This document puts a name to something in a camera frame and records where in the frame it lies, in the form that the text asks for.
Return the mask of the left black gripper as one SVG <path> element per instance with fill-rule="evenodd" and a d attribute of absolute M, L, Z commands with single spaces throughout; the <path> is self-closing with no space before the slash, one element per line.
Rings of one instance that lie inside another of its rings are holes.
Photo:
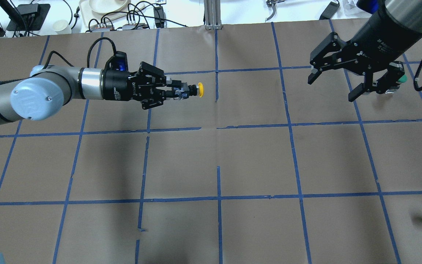
<path fill-rule="evenodd" d="M 165 76 L 163 70 L 141 62 L 136 72 L 107 69 L 101 75 L 101 95 L 104 100 L 141 102 L 148 110 L 163 105 L 165 100 L 189 99 L 188 91 L 165 91 L 162 87 L 189 90 L 187 82 Z"/>

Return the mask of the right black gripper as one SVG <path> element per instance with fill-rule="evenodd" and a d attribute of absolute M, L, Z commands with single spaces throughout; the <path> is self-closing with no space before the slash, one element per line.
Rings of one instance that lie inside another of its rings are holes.
<path fill-rule="evenodd" d="M 413 44 L 422 38 L 422 32 L 409 29 L 380 7 L 348 41 L 336 32 L 330 32 L 310 53 L 308 85 L 312 85 L 327 70 L 346 69 L 357 75 L 385 70 Z M 354 102 L 361 95 L 372 92 L 373 82 L 362 82 L 348 94 Z"/>

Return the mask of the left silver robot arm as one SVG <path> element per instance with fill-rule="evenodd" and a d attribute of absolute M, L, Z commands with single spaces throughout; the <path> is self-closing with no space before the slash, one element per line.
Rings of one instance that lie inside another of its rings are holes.
<path fill-rule="evenodd" d="M 166 100 L 203 95 L 202 83 L 171 80 L 146 62 L 135 72 L 129 72 L 124 62 L 108 62 L 102 69 L 38 65 L 30 77 L 0 82 L 0 125 L 48 119 L 73 99 L 135 100 L 148 110 Z"/>

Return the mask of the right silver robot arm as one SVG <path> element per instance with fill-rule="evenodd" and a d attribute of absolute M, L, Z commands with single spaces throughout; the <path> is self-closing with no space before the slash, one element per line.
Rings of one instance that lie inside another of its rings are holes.
<path fill-rule="evenodd" d="M 349 94 L 355 101 L 369 92 L 399 90 L 406 81 L 397 59 L 422 38 L 422 0 L 379 0 L 377 10 L 348 41 L 331 32 L 310 54 L 308 84 L 327 70 L 345 69 L 364 77 Z"/>

